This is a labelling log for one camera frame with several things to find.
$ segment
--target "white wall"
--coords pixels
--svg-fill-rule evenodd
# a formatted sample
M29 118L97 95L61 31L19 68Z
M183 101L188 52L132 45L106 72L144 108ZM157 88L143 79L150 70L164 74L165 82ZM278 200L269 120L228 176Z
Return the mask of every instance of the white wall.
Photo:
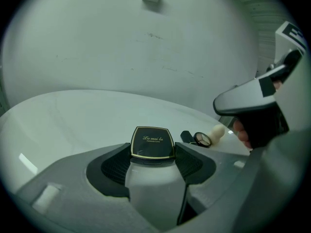
M213 117L221 92L254 78L258 38L238 0L28 0L2 46L10 106L67 89L179 103Z

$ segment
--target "finger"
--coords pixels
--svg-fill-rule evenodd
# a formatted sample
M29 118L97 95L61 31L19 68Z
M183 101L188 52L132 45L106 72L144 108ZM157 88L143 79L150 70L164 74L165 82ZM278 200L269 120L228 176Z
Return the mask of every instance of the finger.
M234 129L235 131L240 132L240 131L244 130L244 126L243 126L243 124L242 124L239 120L236 120L236 121L233 123L233 129Z
M251 146L251 143L249 141L246 141L246 142L243 142L244 145L248 148L248 149L253 149L252 146Z
M281 85L282 85L282 81L281 80L276 80L276 81L273 82L273 85L274 85L274 88L276 90L278 90L281 87Z
M239 132L238 139L242 142L248 141L248 134L245 130Z

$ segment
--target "white tabletop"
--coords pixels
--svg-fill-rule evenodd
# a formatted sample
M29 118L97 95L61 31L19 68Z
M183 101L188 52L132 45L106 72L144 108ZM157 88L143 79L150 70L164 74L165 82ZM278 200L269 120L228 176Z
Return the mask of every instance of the white tabletop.
M207 133L212 117L175 103L121 92L72 90L26 100L0 117L0 168L16 192L65 156L130 142L136 126L169 129L174 142L184 130ZM248 155L227 130L211 150Z

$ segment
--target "black compact case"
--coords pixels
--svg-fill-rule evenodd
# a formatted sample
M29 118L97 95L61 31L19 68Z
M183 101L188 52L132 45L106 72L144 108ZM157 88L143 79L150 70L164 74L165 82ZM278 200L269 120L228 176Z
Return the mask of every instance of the black compact case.
M174 158L174 143L169 130L136 127L131 141L131 155L150 160Z

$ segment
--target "makeup sponge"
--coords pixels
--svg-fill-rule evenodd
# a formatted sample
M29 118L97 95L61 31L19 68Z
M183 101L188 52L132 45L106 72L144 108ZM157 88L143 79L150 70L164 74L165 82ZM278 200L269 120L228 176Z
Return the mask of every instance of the makeup sponge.
M217 144L221 137L225 134L225 127L223 124L218 124L212 128L210 132L207 133L207 136L211 139L212 144Z

